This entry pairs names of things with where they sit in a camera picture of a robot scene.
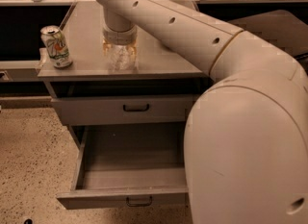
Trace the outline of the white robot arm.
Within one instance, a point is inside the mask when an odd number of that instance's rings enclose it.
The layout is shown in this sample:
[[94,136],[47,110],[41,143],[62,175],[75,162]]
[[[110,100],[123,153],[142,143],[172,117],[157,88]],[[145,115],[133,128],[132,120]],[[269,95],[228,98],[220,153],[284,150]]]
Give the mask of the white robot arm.
[[307,75],[237,26],[169,0],[96,0],[213,80],[189,114],[194,224],[308,224]]

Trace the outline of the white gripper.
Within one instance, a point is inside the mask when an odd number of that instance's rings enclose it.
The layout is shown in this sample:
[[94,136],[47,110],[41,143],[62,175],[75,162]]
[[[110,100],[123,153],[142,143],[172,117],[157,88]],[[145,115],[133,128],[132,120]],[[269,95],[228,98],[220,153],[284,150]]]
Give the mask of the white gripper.
[[108,60],[111,56],[111,44],[115,45],[128,45],[127,50],[129,53],[130,64],[136,63],[137,47],[131,44],[136,41],[137,27],[132,23],[117,23],[115,25],[104,24],[103,36],[108,42],[103,42],[103,54]]

